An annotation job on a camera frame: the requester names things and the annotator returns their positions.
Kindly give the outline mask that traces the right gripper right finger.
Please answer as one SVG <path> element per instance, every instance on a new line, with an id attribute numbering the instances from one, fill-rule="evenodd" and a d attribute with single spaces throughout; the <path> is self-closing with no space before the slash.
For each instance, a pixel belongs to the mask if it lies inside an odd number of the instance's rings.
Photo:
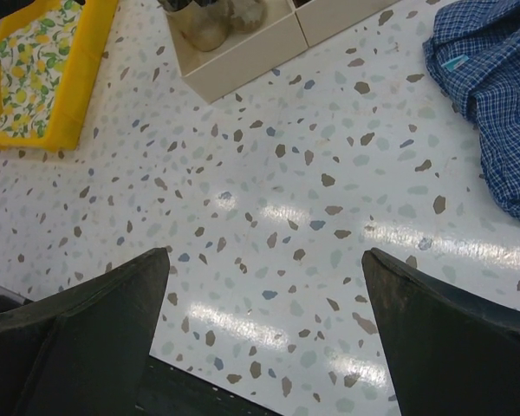
<path id="1" fill-rule="evenodd" d="M 520 311 L 373 248 L 361 259 L 404 415 L 520 415 Z"/>

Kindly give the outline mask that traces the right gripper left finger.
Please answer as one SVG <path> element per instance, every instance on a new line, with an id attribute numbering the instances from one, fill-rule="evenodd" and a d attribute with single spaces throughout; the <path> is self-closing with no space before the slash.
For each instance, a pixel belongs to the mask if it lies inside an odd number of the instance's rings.
<path id="1" fill-rule="evenodd" d="M 130 415 L 170 270 L 154 248 L 0 313 L 0 415 Z"/>

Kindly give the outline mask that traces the beige wooden divided box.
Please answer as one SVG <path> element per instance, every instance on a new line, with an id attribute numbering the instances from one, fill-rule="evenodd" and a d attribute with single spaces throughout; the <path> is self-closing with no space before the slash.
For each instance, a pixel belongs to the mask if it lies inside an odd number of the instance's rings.
<path id="1" fill-rule="evenodd" d="M 194 48 L 168 27 L 182 80 L 212 103 L 307 49 L 393 5 L 392 1 L 268 1 L 265 23 L 250 34 L 230 34 L 213 51 Z"/>

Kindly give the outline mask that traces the glass shaker jar white powder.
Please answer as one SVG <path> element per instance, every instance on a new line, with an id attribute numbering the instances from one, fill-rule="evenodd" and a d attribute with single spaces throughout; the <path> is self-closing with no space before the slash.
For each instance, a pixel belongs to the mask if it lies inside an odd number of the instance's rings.
<path id="1" fill-rule="evenodd" d="M 237 33 L 250 33 L 259 29 L 267 16 L 264 0 L 229 1 L 231 27 Z"/>

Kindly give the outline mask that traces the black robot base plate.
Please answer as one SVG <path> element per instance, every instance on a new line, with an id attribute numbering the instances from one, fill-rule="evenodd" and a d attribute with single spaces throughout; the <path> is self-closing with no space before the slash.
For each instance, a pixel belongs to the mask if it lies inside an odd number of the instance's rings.
<path id="1" fill-rule="evenodd" d="M 148 356 L 133 414 L 252 416 L 275 412 Z"/>

